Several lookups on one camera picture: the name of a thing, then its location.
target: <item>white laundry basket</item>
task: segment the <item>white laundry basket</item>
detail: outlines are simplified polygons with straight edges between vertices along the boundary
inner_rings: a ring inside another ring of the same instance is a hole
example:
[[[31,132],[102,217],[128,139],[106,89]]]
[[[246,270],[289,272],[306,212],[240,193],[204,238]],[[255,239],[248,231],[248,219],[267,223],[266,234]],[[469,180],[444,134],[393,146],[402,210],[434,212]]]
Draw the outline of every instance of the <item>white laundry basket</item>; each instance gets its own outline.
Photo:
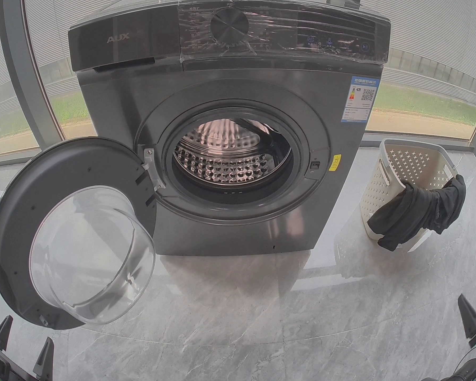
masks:
[[[448,153],[439,145],[385,139],[379,150],[379,159],[360,201],[363,224],[368,237],[373,240],[379,240],[383,235],[374,233],[367,221],[406,188],[401,179],[428,190],[442,188],[458,174]],[[431,233],[431,230],[420,229],[416,236],[401,246],[414,251]]]

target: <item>qr code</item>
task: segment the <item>qr code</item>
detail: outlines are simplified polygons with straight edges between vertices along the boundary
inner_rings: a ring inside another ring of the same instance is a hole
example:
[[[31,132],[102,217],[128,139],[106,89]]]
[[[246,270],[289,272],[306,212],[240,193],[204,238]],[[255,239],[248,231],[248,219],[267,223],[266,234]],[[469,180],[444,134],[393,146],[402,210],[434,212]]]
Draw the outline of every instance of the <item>qr code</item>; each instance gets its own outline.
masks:
[[[374,93],[376,92],[375,89],[363,89],[363,93],[361,94],[361,99],[367,102],[371,102],[374,98]]]

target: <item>lawn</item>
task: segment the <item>lawn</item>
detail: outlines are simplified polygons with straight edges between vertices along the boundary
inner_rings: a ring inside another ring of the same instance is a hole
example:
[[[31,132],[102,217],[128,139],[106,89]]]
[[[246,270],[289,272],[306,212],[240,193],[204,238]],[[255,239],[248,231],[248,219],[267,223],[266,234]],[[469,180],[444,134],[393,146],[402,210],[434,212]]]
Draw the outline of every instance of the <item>lawn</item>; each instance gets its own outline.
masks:
[[[61,125],[76,123],[89,118],[81,92],[51,98],[51,106]],[[374,108],[380,111],[403,111],[436,116],[456,123],[474,125],[476,106],[459,100],[423,92],[412,87],[400,87],[381,83]],[[28,130],[21,111],[0,114],[0,137]]]
[[[51,106],[61,125],[88,119],[90,116],[81,92],[51,98]],[[12,136],[28,130],[23,112],[9,111],[0,114],[0,137]]]
[[[386,83],[381,83],[379,87],[374,109],[436,116],[468,125],[476,123],[476,106],[460,100],[426,93],[412,87],[400,87]]]

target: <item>control panel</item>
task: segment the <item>control panel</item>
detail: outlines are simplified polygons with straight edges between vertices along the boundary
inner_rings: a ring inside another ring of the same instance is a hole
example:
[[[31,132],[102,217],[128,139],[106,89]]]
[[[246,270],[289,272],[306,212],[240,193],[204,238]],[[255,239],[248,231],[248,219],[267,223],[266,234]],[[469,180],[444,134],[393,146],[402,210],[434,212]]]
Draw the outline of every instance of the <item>control panel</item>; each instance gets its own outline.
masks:
[[[71,28],[68,39],[74,71],[168,57],[315,62],[331,55],[383,64],[390,27],[385,18],[330,4],[194,0],[96,18]]]
[[[376,24],[348,13],[300,9],[297,47],[361,59],[375,58]]]
[[[331,6],[278,2],[201,2],[178,7],[183,59],[291,53],[387,61],[389,23]]]

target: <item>gray washing machine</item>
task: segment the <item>gray washing machine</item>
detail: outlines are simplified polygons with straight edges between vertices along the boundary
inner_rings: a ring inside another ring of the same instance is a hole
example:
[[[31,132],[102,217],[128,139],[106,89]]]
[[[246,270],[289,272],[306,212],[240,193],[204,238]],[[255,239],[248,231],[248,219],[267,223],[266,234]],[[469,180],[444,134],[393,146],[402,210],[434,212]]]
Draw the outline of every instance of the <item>gray washing machine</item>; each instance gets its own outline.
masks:
[[[69,31],[98,136],[148,156],[157,252],[183,256],[315,246],[389,37],[349,0],[122,0]]]
[[[98,137],[45,149],[3,193],[6,303],[39,326],[104,324],[156,254],[313,248],[389,36],[348,0],[123,0],[74,26]]]

